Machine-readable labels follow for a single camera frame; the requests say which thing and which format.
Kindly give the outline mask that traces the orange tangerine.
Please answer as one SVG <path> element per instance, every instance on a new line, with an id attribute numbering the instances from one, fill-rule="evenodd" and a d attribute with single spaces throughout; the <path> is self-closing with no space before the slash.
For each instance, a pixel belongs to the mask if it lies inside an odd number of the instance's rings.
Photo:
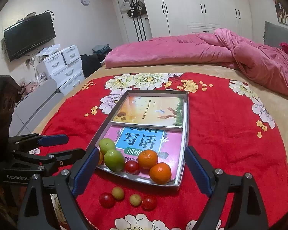
<path id="1" fill-rule="evenodd" d="M 99 150 L 99 161 L 98 161 L 98 165 L 102 165 L 103 164 L 103 154 L 102 152 Z"/>
<path id="2" fill-rule="evenodd" d="M 168 164 L 158 163 L 150 169 L 149 176 L 154 183 L 165 185 L 171 180 L 172 171 Z"/>
<path id="3" fill-rule="evenodd" d="M 137 158 L 142 169 L 151 169 L 158 163 L 158 154 L 150 149 L 142 151 Z"/>

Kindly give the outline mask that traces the green fruit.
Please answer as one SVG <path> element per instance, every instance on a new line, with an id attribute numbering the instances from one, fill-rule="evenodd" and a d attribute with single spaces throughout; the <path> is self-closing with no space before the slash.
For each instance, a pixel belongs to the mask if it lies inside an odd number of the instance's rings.
<path id="1" fill-rule="evenodd" d="M 109 138 L 103 138 L 99 141 L 99 148 L 101 153 L 104 155 L 109 150 L 115 150 L 116 145 L 113 140 Z"/>
<path id="2" fill-rule="evenodd" d="M 113 172 L 122 171 L 125 166 L 125 158 L 116 149 L 108 150 L 104 155 L 104 164 Z"/>

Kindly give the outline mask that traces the dark red tomato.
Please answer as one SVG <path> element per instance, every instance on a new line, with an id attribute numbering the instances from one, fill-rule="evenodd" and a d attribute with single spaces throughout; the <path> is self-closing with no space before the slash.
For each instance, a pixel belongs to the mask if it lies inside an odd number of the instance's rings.
<path id="1" fill-rule="evenodd" d="M 115 198 L 110 193 L 102 193 L 99 196 L 99 203 L 103 208 L 112 208 L 115 205 Z"/>

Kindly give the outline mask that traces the yellow-green small fruit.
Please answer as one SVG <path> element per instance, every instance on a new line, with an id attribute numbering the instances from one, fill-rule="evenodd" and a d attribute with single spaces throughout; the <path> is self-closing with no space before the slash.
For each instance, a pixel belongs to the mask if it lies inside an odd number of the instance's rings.
<path id="1" fill-rule="evenodd" d="M 141 202 L 142 202 L 142 199 L 141 199 L 141 196 L 138 195 L 138 194 L 132 194 L 130 197 L 129 197 L 129 202 L 132 206 L 134 207 L 138 207 L 140 206 Z"/>
<path id="2" fill-rule="evenodd" d="M 116 200 L 123 200 L 125 197 L 124 190 L 121 187 L 114 187 L 111 194 Z"/>

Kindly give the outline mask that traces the large red tomato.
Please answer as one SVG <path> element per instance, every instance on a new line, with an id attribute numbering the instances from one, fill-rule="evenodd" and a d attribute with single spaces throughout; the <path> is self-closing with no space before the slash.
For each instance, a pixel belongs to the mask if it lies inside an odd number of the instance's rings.
<path id="1" fill-rule="evenodd" d="M 125 162 L 124 170 L 128 174 L 137 175 L 140 172 L 140 166 L 136 161 L 129 160 L 129 161 Z"/>

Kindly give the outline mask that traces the grey bench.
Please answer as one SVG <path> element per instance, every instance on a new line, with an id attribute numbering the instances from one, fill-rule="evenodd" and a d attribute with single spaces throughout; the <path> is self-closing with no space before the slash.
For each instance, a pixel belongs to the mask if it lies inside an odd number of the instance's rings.
<path id="1" fill-rule="evenodd" d="M 33 133 L 63 97 L 55 80 L 44 81 L 14 108 L 9 136 Z"/>

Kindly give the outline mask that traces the pink chinese workbook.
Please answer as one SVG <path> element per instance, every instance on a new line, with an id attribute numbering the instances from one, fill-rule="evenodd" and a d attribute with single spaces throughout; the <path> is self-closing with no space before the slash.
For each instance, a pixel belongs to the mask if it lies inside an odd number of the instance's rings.
<path id="1" fill-rule="evenodd" d="M 126 161 L 137 161 L 138 155 L 145 150 L 158 154 L 158 162 L 170 166 L 175 181 L 181 150 L 182 133 L 159 129 L 110 126 L 102 135 L 111 139 L 116 149 L 122 153 Z"/>

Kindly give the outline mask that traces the white drawer cabinet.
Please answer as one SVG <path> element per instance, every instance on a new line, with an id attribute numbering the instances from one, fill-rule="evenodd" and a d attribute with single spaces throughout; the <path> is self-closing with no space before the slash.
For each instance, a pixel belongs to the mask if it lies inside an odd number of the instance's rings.
<path id="1" fill-rule="evenodd" d="M 78 47 L 71 45 L 45 58 L 37 65 L 38 73 L 55 80 L 58 90 L 66 96 L 84 81 L 82 59 Z"/>

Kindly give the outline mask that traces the grey cardboard tray box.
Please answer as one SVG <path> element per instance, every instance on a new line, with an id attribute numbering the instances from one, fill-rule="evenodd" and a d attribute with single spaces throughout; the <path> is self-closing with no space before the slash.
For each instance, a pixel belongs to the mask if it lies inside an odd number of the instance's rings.
<path id="1" fill-rule="evenodd" d="M 130 126 L 130 125 L 122 125 L 122 124 L 115 124 L 112 122 L 113 117 L 117 113 L 118 109 L 120 108 L 121 104 L 128 96 L 161 96 L 161 97 L 180 97 L 184 99 L 184 121 L 183 121 L 183 129 L 181 131 L 176 131 L 172 129 L 166 128 L 152 128 L 148 126 Z M 184 172 L 184 149 L 188 144 L 188 134 L 189 134 L 189 100 L 188 94 L 184 91 L 177 91 L 177 90 L 127 90 L 123 93 L 122 97 L 119 99 L 117 104 L 114 108 L 110 111 L 108 116 L 105 118 L 104 122 L 99 127 L 98 131 L 95 133 L 94 137 L 92 138 L 91 142 L 89 143 L 89 147 L 97 147 L 99 141 L 103 139 L 102 135 L 105 130 L 108 130 L 110 126 L 120 126 L 120 127 L 136 127 L 136 128 L 146 128 L 146 129 L 159 129 L 165 131 L 174 131 L 182 133 L 182 140 L 181 140 L 181 150 L 180 150 L 180 158 L 178 164 L 178 171 L 176 174 L 175 181 L 169 181 L 166 186 L 167 187 L 179 187 L 181 184 L 183 172 Z"/>

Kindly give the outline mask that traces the black clothes pile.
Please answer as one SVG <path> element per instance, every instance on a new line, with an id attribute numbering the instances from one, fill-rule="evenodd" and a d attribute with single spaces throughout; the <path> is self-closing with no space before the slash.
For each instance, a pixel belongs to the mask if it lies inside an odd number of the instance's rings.
<path id="1" fill-rule="evenodd" d="M 95 71 L 101 68 L 101 63 L 97 55 L 81 55 L 82 71 L 85 78 L 91 76 Z"/>

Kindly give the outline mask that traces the sunflower cover book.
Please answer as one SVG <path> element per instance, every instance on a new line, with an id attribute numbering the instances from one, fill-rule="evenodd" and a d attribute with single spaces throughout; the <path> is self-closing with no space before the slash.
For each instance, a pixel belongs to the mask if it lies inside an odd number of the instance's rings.
<path id="1" fill-rule="evenodd" d="M 184 99 L 180 97 L 128 96 L 112 119 L 115 124 L 183 129 Z"/>

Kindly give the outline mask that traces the pink quilt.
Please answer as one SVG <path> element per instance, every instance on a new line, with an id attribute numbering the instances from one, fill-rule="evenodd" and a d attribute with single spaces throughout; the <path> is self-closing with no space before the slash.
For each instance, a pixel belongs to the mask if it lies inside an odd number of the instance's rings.
<path id="1" fill-rule="evenodd" d="M 218 64 L 240 71 L 249 80 L 288 96 L 288 54 L 255 43 L 226 28 L 213 33 L 156 37 L 124 44 L 105 58 L 107 69 L 163 64 Z"/>

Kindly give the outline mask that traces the hanging bags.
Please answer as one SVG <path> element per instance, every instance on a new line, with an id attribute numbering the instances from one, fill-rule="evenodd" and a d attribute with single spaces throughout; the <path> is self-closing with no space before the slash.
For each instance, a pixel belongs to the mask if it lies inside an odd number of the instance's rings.
<path id="1" fill-rule="evenodd" d="M 132 19 L 138 41 L 147 40 L 144 22 L 147 15 L 145 4 L 141 0 L 123 0 L 120 11 Z"/>

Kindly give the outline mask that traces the grey padded headboard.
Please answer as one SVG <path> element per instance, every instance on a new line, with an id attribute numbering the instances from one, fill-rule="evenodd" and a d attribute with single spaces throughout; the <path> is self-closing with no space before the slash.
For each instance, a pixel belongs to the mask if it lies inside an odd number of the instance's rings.
<path id="1" fill-rule="evenodd" d="M 281 43 L 288 44 L 288 29 L 265 21 L 263 40 L 265 45 L 280 48 Z"/>

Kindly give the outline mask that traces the white wardrobe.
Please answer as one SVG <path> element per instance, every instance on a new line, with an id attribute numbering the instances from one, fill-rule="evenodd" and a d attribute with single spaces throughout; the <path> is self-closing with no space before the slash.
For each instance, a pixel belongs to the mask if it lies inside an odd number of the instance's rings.
<path id="1" fill-rule="evenodd" d="M 153 37 L 227 28 L 253 37 L 249 0 L 144 0 Z"/>

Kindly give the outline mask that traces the black wall television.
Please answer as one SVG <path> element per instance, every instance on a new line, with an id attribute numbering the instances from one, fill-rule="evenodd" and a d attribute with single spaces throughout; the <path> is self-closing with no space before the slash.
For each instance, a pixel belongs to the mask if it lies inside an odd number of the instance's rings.
<path id="1" fill-rule="evenodd" d="M 13 61 L 56 37 L 50 11 L 23 19 L 3 31 L 7 58 Z"/>

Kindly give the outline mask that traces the round wall clock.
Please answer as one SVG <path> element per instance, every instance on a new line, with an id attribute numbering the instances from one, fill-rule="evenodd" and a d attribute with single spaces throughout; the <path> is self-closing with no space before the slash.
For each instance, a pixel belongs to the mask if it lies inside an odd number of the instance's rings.
<path id="1" fill-rule="evenodd" d="M 88 6 L 90 4 L 90 0 L 80 0 L 82 5 Z"/>

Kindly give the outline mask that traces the tree wall painting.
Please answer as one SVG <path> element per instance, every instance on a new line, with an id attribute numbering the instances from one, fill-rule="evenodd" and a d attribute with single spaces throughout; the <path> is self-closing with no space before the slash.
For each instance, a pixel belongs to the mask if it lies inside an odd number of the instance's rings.
<path id="1" fill-rule="evenodd" d="M 288 13 L 285 11 L 284 7 L 278 0 L 273 0 L 273 2 L 275 5 L 278 22 L 288 25 Z"/>

